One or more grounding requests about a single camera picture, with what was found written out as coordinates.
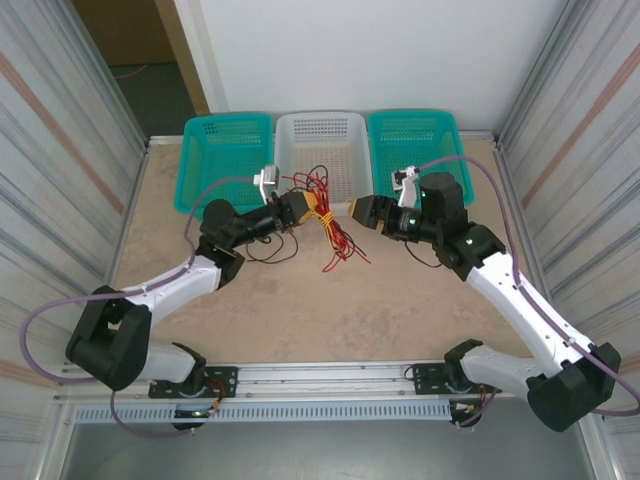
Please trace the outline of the white plastic basket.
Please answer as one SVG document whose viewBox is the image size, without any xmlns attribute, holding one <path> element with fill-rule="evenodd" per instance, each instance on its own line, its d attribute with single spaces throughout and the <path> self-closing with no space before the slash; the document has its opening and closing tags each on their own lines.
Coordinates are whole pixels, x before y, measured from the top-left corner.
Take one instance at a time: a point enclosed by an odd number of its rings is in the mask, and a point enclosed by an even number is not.
<svg viewBox="0 0 640 480">
<path fill-rule="evenodd" d="M 296 172 L 326 167 L 330 205 L 337 216 L 346 216 L 353 200 L 373 193 L 367 129 L 357 113 L 281 116 L 275 127 L 274 161 L 280 171 L 280 195 L 293 187 Z"/>
</svg>

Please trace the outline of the teal plastic basket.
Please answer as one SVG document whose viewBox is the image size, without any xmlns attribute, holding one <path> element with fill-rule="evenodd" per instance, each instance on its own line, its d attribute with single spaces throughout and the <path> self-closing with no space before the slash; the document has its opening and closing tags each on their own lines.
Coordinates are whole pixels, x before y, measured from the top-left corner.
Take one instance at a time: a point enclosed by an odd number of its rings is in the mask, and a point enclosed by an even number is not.
<svg viewBox="0 0 640 480">
<path fill-rule="evenodd" d="M 397 170 L 464 154 L 455 118 L 449 112 L 378 111 L 369 116 L 367 126 L 373 190 L 378 195 L 398 196 L 392 186 Z"/>
<path fill-rule="evenodd" d="M 228 177 L 253 178 L 274 162 L 274 126 L 266 113 L 192 118 L 183 133 L 174 208 L 188 214 L 211 184 Z"/>
</svg>

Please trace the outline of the corrugated translucent side panel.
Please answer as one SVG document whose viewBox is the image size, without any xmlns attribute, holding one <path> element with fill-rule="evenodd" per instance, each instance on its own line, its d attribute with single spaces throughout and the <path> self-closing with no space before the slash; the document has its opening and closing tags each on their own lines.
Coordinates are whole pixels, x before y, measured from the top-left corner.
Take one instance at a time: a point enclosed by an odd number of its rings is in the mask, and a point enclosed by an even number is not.
<svg viewBox="0 0 640 480">
<path fill-rule="evenodd" d="M 508 2 L 533 54 L 498 139 L 534 269 L 640 393 L 640 0 Z"/>
<path fill-rule="evenodd" d="M 81 310 L 105 284 L 145 137 L 71 0 L 0 0 L 0 480 L 41 468 Z"/>
</svg>

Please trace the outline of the small black controller board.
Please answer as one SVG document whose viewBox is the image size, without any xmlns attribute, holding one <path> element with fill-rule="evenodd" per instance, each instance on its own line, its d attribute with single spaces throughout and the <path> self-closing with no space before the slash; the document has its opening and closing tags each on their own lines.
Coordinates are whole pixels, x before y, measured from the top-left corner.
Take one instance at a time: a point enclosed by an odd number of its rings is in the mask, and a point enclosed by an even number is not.
<svg viewBox="0 0 640 480">
<path fill-rule="evenodd" d="M 456 428 L 473 428 L 481 419 L 484 401 L 481 399 L 463 399 L 449 402 L 451 420 Z"/>
<path fill-rule="evenodd" d="M 208 409 L 176 409 L 171 425 L 176 431 L 195 431 L 218 413 L 216 407 Z"/>
</svg>

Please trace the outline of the brown board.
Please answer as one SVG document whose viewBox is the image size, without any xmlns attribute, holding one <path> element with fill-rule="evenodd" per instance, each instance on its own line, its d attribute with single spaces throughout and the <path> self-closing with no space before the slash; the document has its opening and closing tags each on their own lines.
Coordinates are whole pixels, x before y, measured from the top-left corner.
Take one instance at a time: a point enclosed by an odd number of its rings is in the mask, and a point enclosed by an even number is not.
<svg viewBox="0 0 640 480">
<path fill-rule="evenodd" d="M 71 0 L 108 66 L 173 63 L 154 0 Z"/>
</svg>

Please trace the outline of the grey metal sheet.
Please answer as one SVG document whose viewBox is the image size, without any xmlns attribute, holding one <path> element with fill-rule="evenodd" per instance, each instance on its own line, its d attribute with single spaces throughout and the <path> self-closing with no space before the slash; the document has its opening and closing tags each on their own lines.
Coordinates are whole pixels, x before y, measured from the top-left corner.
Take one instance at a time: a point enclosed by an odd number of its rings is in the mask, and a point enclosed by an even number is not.
<svg viewBox="0 0 640 480">
<path fill-rule="evenodd" d="M 80 426 L 62 480 L 595 480 L 575 435 L 443 422 L 221 424 L 168 440 Z"/>
</svg>

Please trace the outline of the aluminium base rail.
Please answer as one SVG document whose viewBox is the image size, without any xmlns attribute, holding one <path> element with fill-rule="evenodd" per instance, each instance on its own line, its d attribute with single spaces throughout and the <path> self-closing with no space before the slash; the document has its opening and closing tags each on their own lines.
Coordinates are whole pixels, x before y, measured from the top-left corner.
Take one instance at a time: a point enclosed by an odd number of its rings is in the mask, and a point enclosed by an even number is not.
<svg viewBox="0 0 640 480">
<path fill-rule="evenodd" d="M 395 400 L 416 397 L 414 363 L 438 360 L 369 362 L 239 363 L 236 396 L 226 402 L 293 402 Z M 116 404 L 168 403 L 148 397 L 149 383 L 136 381 L 116 394 Z M 110 390 L 101 384 L 63 386 L 54 392 L 54 404 L 107 404 Z"/>
</svg>

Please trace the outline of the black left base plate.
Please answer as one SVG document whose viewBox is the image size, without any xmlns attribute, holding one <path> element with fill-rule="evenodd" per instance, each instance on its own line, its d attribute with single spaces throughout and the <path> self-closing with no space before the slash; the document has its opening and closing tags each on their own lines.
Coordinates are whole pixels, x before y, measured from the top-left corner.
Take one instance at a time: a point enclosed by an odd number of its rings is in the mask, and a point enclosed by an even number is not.
<svg viewBox="0 0 640 480">
<path fill-rule="evenodd" d="M 224 399 L 234 398 L 238 386 L 239 368 L 206 366 L 196 383 L 172 383 L 153 380 L 148 396 L 152 399 Z"/>
</svg>

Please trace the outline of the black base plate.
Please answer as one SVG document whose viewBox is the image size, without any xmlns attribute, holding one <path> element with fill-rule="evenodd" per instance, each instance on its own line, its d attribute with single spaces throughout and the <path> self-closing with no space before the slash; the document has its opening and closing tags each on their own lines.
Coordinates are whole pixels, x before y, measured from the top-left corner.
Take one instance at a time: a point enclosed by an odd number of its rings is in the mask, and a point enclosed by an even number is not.
<svg viewBox="0 0 640 480">
<path fill-rule="evenodd" d="M 466 383 L 454 386 L 447 376 L 446 364 L 440 362 L 413 363 L 406 367 L 403 378 L 412 383 L 416 395 L 489 395 L 501 390 L 489 385 Z"/>
<path fill-rule="evenodd" d="M 206 366 L 196 383 L 172 383 L 153 380 L 148 396 L 152 399 L 224 399 L 234 398 L 238 386 L 239 368 Z"/>
</svg>

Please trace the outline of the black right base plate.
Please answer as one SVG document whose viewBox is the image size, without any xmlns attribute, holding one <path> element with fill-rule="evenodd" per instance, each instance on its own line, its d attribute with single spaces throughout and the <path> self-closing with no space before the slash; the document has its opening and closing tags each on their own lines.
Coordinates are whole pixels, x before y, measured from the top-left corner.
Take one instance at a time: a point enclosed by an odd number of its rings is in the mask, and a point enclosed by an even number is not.
<svg viewBox="0 0 640 480">
<path fill-rule="evenodd" d="M 466 383 L 454 386 L 447 376 L 446 364 L 440 362 L 413 363 L 406 367 L 403 378 L 412 383 L 416 395 L 489 395 L 501 390 L 489 385 Z"/>
</svg>

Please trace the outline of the wooden door frame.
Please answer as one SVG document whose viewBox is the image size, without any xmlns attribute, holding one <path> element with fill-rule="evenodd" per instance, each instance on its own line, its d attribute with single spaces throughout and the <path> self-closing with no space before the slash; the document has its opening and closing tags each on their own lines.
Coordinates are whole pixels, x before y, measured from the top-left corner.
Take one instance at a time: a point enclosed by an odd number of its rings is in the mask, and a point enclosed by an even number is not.
<svg viewBox="0 0 640 480">
<path fill-rule="evenodd" d="M 189 98 L 198 116 L 211 113 L 182 27 L 175 0 L 154 0 Z"/>
</svg>

